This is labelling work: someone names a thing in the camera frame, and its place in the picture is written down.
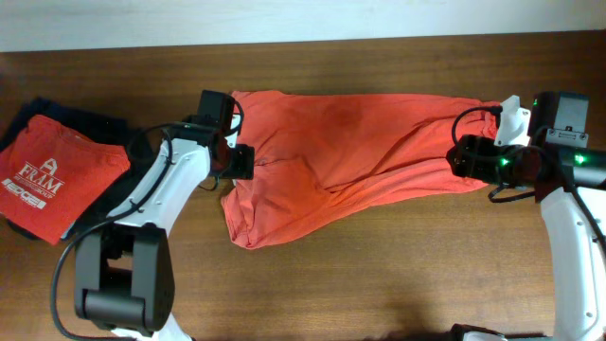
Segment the orange McKinney Boyd soccer t-shirt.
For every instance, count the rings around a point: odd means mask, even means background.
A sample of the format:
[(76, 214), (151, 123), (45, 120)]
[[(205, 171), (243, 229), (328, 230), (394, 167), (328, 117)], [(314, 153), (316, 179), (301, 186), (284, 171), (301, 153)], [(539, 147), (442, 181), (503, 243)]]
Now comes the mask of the orange McKinney Boyd soccer t-shirt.
[(235, 93), (254, 177), (222, 198), (229, 238), (254, 250), (292, 242), (348, 215), (482, 188), (452, 174), (453, 137), (495, 137), (489, 104), (420, 94)]

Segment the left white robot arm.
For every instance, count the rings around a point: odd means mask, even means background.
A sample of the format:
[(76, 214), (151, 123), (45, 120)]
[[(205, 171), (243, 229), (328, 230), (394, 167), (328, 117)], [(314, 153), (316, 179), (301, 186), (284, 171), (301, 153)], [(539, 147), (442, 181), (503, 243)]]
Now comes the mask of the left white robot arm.
[(155, 160), (105, 222), (74, 244), (76, 315), (120, 340), (188, 340), (172, 307), (169, 234), (207, 178), (253, 176), (255, 151), (234, 129), (165, 128)]

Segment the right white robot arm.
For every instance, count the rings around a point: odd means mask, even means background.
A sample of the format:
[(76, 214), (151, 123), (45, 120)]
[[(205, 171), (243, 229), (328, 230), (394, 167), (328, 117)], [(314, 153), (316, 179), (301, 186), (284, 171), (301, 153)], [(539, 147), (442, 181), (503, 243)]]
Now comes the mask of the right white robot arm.
[(454, 137), (447, 153), (459, 177), (526, 187), (539, 204), (550, 243), (555, 340), (605, 337), (605, 154), (549, 143), (477, 135)]

